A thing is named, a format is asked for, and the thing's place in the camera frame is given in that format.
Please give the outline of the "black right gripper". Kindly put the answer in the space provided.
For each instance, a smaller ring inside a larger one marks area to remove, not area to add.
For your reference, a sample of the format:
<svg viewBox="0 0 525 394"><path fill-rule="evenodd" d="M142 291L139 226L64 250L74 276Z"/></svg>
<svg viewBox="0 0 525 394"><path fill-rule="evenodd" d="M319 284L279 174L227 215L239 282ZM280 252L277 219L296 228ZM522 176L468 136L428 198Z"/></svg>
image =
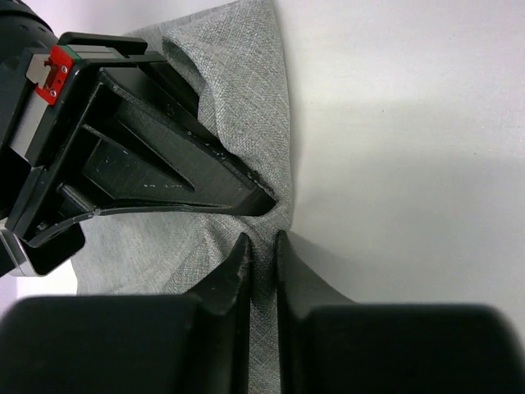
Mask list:
<svg viewBox="0 0 525 394"><path fill-rule="evenodd" d="M140 39L96 34L1 35L1 272L41 275L84 245L80 223L53 234L53 162L66 140L68 82L98 67L164 62Z"/></svg>

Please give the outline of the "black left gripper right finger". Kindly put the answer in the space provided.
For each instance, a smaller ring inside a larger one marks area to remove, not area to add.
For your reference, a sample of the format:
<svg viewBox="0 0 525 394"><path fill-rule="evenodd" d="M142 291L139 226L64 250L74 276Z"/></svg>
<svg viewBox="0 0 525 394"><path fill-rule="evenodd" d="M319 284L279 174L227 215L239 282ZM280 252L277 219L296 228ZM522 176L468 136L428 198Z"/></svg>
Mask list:
<svg viewBox="0 0 525 394"><path fill-rule="evenodd" d="M524 351L497 309L358 304L276 238L284 393L521 393Z"/></svg>

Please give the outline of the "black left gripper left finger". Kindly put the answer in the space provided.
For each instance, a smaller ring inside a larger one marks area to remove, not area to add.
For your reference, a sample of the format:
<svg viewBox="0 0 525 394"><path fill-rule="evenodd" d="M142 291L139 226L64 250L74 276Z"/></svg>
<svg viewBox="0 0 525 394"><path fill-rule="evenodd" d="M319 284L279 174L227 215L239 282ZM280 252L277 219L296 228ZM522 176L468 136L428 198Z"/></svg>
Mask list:
<svg viewBox="0 0 525 394"><path fill-rule="evenodd" d="M251 244L181 295L27 298L1 321L4 393L245 393Z"/></svg>

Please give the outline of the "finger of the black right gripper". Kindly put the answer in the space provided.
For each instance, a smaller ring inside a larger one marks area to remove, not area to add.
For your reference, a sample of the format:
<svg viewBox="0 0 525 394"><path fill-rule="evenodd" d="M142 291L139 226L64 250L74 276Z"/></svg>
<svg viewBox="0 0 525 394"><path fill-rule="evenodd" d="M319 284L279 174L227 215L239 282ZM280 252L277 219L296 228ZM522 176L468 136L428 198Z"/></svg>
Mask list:
<svg viewBox="0 0 525 394"><path fill-rule="evenodd" d="M198 117L199 96L190 84L167 62L147 65L147 74L153 78L194 118Z"/></svg>
<svg viewBox="0 0 525 394"><path fill-rule="evenodd" d="M66 140L52 165L52 232L96 216L189 212L259 217L270 189L151 76L98 67L67 84Z"/></svg>

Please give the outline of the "grey cloth napkin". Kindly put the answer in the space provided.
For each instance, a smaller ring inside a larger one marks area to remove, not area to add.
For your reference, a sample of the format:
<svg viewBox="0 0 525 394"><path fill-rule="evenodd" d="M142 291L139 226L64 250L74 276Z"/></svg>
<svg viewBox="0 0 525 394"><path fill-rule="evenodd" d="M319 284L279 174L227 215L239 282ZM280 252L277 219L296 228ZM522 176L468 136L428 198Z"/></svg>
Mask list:
<svg viewBox="0 0 525 394"><path fill-rule="evenodd" d="M253 245L249 391L281 389L274 244L290 227L290 108L269 1L236 1L135 31L199 95L199 121L253 169L277 203L259 218L143 213L83 223L72 266L81 295L181 293L221 263L241 233Z"/></svg>

